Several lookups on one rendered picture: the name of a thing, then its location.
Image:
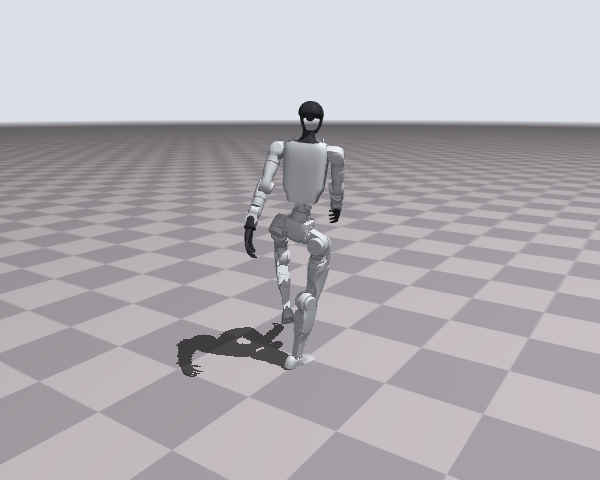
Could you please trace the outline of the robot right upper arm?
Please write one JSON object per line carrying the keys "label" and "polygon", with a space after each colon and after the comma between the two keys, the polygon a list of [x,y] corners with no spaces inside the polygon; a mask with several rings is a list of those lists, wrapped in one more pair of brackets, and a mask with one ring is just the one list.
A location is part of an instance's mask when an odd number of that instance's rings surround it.
{"label": "robot right upper arm", "polygon": [[342,183],[345,173],[345,153],[339,146],[327,146],[328,160],[331,163],[331,178],[329,194],[342,195]]}

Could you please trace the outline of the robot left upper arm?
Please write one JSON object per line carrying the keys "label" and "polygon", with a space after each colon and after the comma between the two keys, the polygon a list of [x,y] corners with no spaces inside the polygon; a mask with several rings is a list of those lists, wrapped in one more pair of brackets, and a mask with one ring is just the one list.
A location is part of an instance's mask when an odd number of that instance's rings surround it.
{"label": "robot left upper arm", "polygon": [[270,145],[258,191],[262,191],[267,195],[271,194],[275,184],[272,180],[280,164],[279,160],[284,157],[286,143],[285,141],[276,141]]}

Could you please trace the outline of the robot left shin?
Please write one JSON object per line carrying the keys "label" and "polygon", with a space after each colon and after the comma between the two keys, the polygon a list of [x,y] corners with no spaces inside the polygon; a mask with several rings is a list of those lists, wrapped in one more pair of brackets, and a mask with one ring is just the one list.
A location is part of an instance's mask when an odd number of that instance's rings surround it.
{"label": "robot left shin", "polygon": [[277,283],[279,290],[282,296],[283,310],[290,308],[290,298],[289,298],[289,289],[290,289],[290,272],[289,272],[289,264],[279,265],[279,256],[278,250],[274,251],[275,255],[275,265],[276,265],[276,275],[277,275]]}

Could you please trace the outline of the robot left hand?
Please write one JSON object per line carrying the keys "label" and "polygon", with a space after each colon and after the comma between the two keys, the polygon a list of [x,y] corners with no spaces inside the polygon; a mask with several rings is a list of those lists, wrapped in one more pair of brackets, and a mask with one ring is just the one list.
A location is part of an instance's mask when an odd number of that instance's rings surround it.
{"label": "robot left hand", "polygon": [[247,217],[246,225],[244,225],[244,228],[246,229],[244,240],[245,240],[245,248],[246,248],[247,254],[252,258],[257,258],[255,256],[255,254],[253,254],[255,252],[255,248],[253,247],[253,244],[252,244],[253,231],[256,230],[256,227],[254,226],[254,217],[253,216]]}

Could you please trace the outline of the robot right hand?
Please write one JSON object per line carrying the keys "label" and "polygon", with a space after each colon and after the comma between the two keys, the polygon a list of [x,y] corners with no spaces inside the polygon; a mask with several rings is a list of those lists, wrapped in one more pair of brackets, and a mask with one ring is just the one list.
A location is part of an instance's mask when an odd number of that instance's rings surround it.
{"label": "robot right hand", "polygon": [[335,223],[335,222],[338,221],[341,210],[339,210],[339,209],[334,209],[333,211],[329,210],[329,212],[333,212],[333,214],[330,214],[329,216],[335,216],[333,218],[329,218],[330,220],[334,220],[335,219],[334,221],[330,221],[330,223]]}

